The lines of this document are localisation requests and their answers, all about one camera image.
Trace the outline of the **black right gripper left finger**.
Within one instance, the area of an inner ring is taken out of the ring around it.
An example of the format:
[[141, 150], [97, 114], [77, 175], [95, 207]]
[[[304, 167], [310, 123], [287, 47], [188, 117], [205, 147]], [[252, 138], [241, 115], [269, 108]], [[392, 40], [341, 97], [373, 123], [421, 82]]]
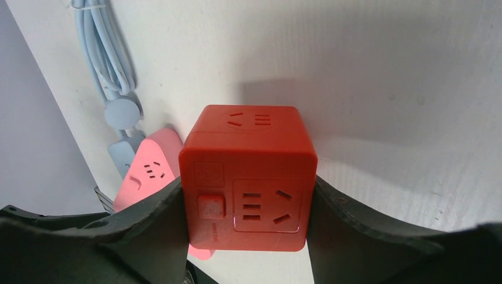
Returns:
[[182, 283], [187, 252], [179, 179], [80, 229], [1, 218], [2, 283]]

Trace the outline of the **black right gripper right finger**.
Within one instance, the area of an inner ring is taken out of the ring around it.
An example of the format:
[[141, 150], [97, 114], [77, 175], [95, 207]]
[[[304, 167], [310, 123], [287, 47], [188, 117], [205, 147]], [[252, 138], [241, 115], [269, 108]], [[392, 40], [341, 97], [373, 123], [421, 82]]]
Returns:
[[500, 283], [501, 224], [444, 232], [370, 208], [318, 177], [307, 234], [315, 283]]

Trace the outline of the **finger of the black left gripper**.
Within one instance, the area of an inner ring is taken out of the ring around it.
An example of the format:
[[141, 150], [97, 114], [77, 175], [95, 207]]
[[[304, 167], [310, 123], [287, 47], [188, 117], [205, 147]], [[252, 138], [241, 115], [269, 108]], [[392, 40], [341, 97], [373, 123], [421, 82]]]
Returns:
[[65, 230], [68, 228], [84, 228], [88, 224], [108, 216], [110, 216], [108, 212], [51, 216], [28, 212], [13, 205], [7, 205], [1, 209], [1, 218], [9, 218], [22, 222], [23, 224], [51, 231]]

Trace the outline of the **pink power strip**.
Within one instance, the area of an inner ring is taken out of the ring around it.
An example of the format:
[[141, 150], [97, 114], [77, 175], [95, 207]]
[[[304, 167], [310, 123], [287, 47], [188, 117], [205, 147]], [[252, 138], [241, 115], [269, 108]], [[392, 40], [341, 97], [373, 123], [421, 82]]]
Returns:
[[146, 137], [117, 193], [114, 211], [120, 212], [138, 203], [178, 178], [181, 149], [181, 139], [171, 128], [162, 128]]

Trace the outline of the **red cube socket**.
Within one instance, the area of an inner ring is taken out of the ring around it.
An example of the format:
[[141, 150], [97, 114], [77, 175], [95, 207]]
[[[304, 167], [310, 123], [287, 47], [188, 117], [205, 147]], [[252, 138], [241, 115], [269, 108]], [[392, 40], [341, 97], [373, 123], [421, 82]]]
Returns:
[[305, 246], [318, 157], [293, 106], [206, 106], [179, 165], [193, 247]]

